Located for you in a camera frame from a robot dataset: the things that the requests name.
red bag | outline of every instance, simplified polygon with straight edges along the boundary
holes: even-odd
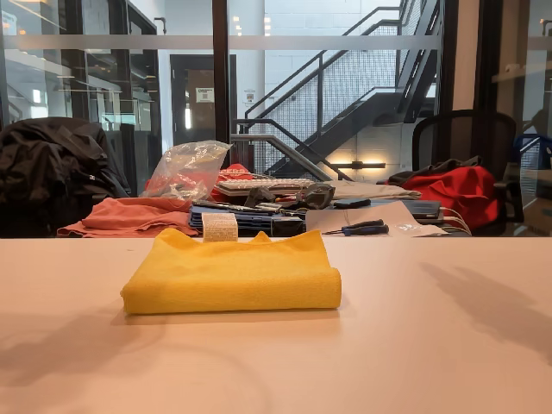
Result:
[[[501,203],[494,196],[494,183],[482,166],[461,166],[443,174],[412,177],[402,187],[420,191],[422,200],[440,201],[443,207],[457,211],[474,230],[499,216]]]

door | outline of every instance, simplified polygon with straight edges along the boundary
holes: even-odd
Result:
[[[216,139],[212,55],[171,55],[174,145]],[[230,99],[235,118],[235,55],[230,56]]]

keyboard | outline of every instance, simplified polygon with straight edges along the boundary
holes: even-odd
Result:
[[[266,187],[274,195],[297,194],[313,185],[309,179],[229,179],[216,184],[227,196],[247,196],[252,188]]]

glass wall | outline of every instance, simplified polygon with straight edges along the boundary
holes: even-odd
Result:
[[[275,135],[326,179],[376,183],[411,169],[412,131],[436,113],[440,2],[241,0],[229,18],[237,130]],[[266,142],[241,144],[235,159],[319,179]]]
[[[552,3],[505,0],[499,70],[492,79],[497,111],[517,124],[515,155],[525,221],[516,235],[552,232]]]
[[[100,123],[133,195],[163,151],[215,139],[210,1],[0,2],[6,124],[47,116]]]

chair back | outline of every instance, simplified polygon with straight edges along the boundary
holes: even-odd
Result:
[[[516,122],[508,115],[456,110],[421,121],[412,136],[412,168],[417,171],[450,159],[479,155],[497,181],[511,158]]]

